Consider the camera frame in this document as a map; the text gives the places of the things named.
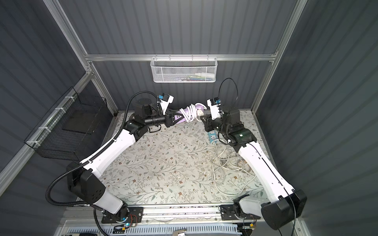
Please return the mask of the teal power strip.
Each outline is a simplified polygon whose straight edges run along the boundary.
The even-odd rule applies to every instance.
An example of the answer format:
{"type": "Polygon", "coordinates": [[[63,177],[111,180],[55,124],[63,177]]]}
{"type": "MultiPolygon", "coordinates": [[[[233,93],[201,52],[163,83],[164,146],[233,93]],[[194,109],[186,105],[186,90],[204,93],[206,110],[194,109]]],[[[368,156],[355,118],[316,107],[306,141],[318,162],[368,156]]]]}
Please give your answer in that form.
{"type": "Polygon", "coordinates": [[[208,132],[208,138],[210,144],[216,144],[219,141],[218,133],[215,130],[208,132]]]}

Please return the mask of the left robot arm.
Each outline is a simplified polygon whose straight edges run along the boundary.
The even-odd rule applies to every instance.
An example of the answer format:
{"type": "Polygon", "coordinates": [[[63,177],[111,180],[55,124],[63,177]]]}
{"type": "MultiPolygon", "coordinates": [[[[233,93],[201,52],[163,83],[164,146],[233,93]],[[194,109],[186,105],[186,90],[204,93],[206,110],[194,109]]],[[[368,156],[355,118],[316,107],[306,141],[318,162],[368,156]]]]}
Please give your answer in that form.
{"type": "Polygon", "coordinates": [[[174,97],[162,94],[157,97],[157,103],[150,100],[139,100],[134,106],[134,114],[124,117],[117,133],[99,150],[80,163],[72,163],[67,168],[68,189],[80,201],[74,204],[89,204],[123,219],[127,216],[127,204],[110,193],[100,181],[104,171],[128,147],[134,145],[152,126],[173,126],[176,123],[175,114],[168,110],[174,97]]]}

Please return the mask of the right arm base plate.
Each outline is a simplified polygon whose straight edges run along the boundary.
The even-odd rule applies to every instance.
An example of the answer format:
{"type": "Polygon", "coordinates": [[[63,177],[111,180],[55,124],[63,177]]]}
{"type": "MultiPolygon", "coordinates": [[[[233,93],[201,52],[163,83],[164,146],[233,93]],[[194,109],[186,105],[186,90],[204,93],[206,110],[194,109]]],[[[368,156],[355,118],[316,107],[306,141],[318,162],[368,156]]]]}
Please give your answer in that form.
{"type": "Polygon", "coordinates": [[[232,205],[220,205],[218,207],[223,221],[230,220],[252,220],[256,221],[261,219],[260,216],[244,213],[238,206],[235,204],[232,205]]]}

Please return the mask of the purple power strip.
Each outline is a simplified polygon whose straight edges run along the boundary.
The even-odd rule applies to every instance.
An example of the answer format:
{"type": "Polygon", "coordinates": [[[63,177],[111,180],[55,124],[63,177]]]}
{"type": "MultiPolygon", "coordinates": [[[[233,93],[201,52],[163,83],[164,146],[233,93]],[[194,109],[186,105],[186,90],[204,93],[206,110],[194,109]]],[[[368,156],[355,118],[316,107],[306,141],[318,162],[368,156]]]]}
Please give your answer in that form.
{"type": "Polygon", "coordinates": [[[176,116],[176,121],[178,123],[190,123],[193,121],[200,122],[200,117],[203,110],[207,110],[207,107],[202,103],[191,104],[185,109],[181,108],[177,112],[179,115],[176,116]]]}

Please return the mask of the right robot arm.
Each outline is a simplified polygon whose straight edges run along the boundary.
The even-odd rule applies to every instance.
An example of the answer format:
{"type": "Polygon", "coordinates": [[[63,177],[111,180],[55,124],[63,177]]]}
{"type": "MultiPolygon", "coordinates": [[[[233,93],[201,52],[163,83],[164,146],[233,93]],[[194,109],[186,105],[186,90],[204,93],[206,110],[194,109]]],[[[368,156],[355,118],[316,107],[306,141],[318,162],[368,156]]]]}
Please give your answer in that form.
{"type": "Polygon", "coordinates": [[[279,230],[301,216],[307,201],[303,190],[289,184],[264,154],[257,138],[240,121],[239,110],[224,111],[200,117],[206,131],[217,131],[235,152],[250,166],[262,184],[267,201],[251,195],[236,200],[236,208],[244,214],[262,217],[270,228],[279,230]]]}

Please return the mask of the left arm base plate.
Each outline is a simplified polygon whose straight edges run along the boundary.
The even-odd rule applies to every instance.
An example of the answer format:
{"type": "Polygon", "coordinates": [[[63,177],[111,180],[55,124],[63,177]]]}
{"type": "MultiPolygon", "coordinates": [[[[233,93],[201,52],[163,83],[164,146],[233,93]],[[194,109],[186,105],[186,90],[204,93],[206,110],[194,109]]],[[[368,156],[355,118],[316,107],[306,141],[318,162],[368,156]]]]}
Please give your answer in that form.
{"type": "Polygon", "coordinates": [[[143,207],[122,207],[117,213],[112,214],[108,211],[103,213],[102,224],[116,223],[140,223],[143,217],[143,207]]]}

